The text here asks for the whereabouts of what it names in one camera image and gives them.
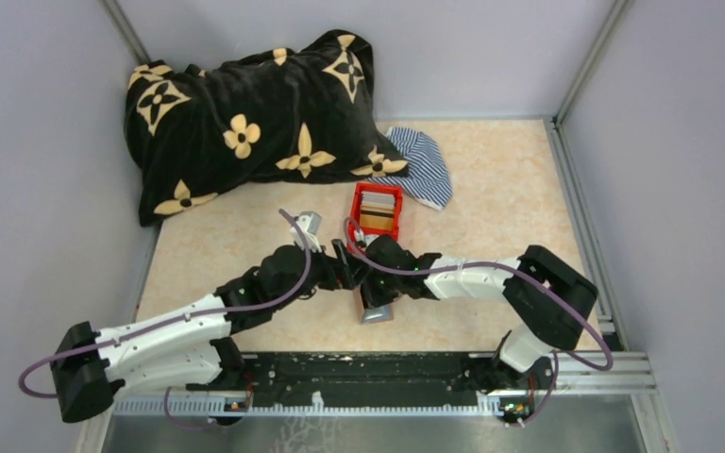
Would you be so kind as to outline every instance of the gray floor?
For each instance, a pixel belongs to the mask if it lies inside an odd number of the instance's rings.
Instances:
[[[636,432],[628,397],[557,396],[525,429],[499,428],[487,418],[292,417],[193,433],[163,418],[116,417],[104,452],[634,453],[644,451]]]

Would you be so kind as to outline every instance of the striped cloth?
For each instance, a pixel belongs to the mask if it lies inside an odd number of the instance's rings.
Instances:
[[[409,127],[391,127],[385,137],[404,156],[410,173],[406,177],[371,177],[368,181],[399,186],[418,203],[443,210],[451,198],[451,180],[435,140]]]

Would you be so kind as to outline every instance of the beige table surface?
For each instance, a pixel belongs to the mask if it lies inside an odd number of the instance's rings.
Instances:
[[[439,212],[405,195],[399,243],[424,252],[498,259],[520,255],[531,243],[582,271],[577,244],[551,156],[544,124],[520,121],[416,121],[379,123],[421,130],[440,145],[454,196]],[[318,233],[342,238],[355,183],[245,184],[176,215],[162,226],[138,320],[179,308],[291,243],[277,210],[321,214]],[[234,336],[241,351],[473,351],[493,350],[519,318],[490,300],[402,298],[395,319],[361,325],[352,292],[319,291],[274,315],[272,322]],[[596,316],[590,317],[597,326]],[[578,349],[595,349],[583,335]]]

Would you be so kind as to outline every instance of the red box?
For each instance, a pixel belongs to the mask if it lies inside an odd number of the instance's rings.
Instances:
[[[398,218],[401,215],[401,188],[398,186],[385,186],[382,184],[371,184],[369,182],[358,182],[357,188],[354,189],[354,201],[351,203],[350,217],[360,222],[360,203],[363,201],[363,192],[388,193],[396,199],[396,208],[393,212],[393,229],[390,231],[376,228],[363,228],[365,234],[389,234],[394,240],[398,241]],[[349,237],[354,239],[354,226],[348,226]]]

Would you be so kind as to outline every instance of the metal frame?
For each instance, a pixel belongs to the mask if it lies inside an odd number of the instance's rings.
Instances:
[[[121,8],[119,0],[99,0],[99,2],[111,18],[117,32],[121,35],[127,48],[138,63],[144,64],[149,62],[151,58],[145,50],[142,40],[135,32],[134,27]],[[599,304],[597,305],[599,327],[603,333],[615,333],[623,344],[628,344],[627,331],[620,322],[619,310],[617,309],[617,303],[615,302],[615,293],[610,283],[608,272],[604,265],[604,259],[601,254],[601,250],[599,249],[599,241],[588,213],[585,196],[577,175],[576,164],[572,159],[571,148],[565,139],[565,120],[576,105],[576,102],[585,89],[590,76],[598,67],[607,45],[614,36],[615,30],[617,29],[621,19],[626,15],[631,4],[632,0],[614,1],[605,23],[599,31],[592,48],[587,54],[587,57],[582,63],[582,67],[578,71],[573,84],[565,94],[564,101],[558,112],[553,117],[544,119],[548,133],[548,142],[551,147],[552,155],[555,159],[558,176],[560,177],[563,186],[565,202],[568,207],[569,215],[571,216],[571,223],[574,227],[585,271],[587,275],[594,280],[602,292],[602,296],[599,298]],[[142,288],[138,294],[138,302],[140,301],[141,295]],[[562,355],[560,359],[561,374],[558,382],[560,391],[557,394],[629,394],[632,398],[632,407],[637,421],[638,434],[641,436],[647,451],[649,453],[679,451],[673,436],[669,417],[667,416],[665,406],[657,391],[654,376],[649,367],[649,361],[645,353],[616,352],[614,370],[598,374],[593,374],[589,370],[582,369],[580,364],[565,355]],[[595,359],[597,361],[599,358],[594,356],[591,359]],[[489,396],[495,398],[513,394],[514,392],[498,392]],[[177,409],[174,411],[174,414],[194,415],[201,413],[206,416],[208,412],[214,411],[214,408],[216,407],[215,404],[219,404],[221,401],[225,402],[227,397],[233,398],[234,396],[203,396],[203,401],[201,401],[202,404],[187,406],[183,404],[188,401],[188,398],[193,398],[192,396],[173,395],[171,402],[173,403],[173,407]],[[139,412],[142,411],[140,408],[152,408],[154,411],[161,411],[161,399],[161,395],[143,396],[140,397],[140,399],[130,398],[125,400],[125,402],[114,406],[114,409],[117,412],[115,414],[123,416],[130,415],[131,413],[139,414]],[[488,409],[488,407],[483,407],[482,404],[487,406],[488,402],[481,402],[479,406],[470,408],[433,408],[427,412],[411,411],[410,414],[451,414],[444,413],[444,411],[456,411],[455,413],[472,414],[477,411]],[[197,413],[188,411],[187,408],[195,408]],[[327,411],[327,408],[323,408],[318,402],[314,402],[311,407],[305,407],[302,409],[303,410],[299,410],[298,408],[282,408],[283,411],[287,411],[288,415],[294,415],[296,413],[303,413],[304,415],[329,415],[329,413],[324,413]],[[249,415],[254,413],[257,413],[257,411],[251,411]],[[394,412],[383,411],[382,413],[378,413],[375,411],[365,411],[365,413],[369,415],[382,416]],[[271,414],[278,413],[276,411],[266,410],[259,411],[259,414],[267,414],[270,416]],[[331,415],[337,416],[342,414],[360,415],[362,412],[334,411]],[[112,416],[113,410],[110,410],[86,421],[82,426],[79,441],[76,444],[76,452],[100,452],[106,438],[107,427]]]

